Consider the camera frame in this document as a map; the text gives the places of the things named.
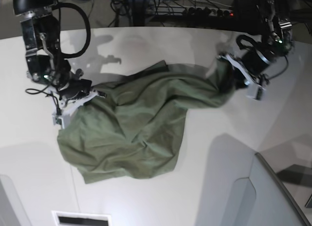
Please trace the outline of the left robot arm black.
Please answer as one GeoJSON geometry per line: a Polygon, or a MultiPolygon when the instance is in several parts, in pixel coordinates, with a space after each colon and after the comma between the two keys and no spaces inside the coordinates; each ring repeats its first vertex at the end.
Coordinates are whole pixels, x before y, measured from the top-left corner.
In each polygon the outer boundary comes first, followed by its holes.
{"type": "Polygon", "coordinates": [[[284,74],[288,67],[288,54],[293,48],[292,23],[288,0],[256,0],[259,19],[263,25],[261,41],[247,35],[239,35],[236,44],[244,50],[242,57],[223,52],[219,58],[229,62],[234,78],[247,88],[247,96],[261,100],[270,81],[284,74]],[[279,72],[268,75],[265,71],[280,57],[286,60],[279,72]]]}

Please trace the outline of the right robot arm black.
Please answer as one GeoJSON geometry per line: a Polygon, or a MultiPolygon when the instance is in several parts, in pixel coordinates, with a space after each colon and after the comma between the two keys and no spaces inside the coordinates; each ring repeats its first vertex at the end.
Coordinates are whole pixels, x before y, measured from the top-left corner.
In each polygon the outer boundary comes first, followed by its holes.
{"type": "Polygon", "coordinates": [[[43,89],[28,88],[27,94],[45,94],[55,106],[52,120],[62,129],[69,126],[71,116],[80,106],[101,94],[92,81],[83,78],[83,70],[72,71],[69,59],[82,56],[91,42],[90,22],[85,12],[75,4],[58,0],[13,0],[15,16],[21,16],[22,37],[25,45],[27,77],[43,89]],[[62,8],[76,10],[82,17],[86,41],[82,49],[73,54],[61,51],[61,18],[53,11],[62,8]]]}

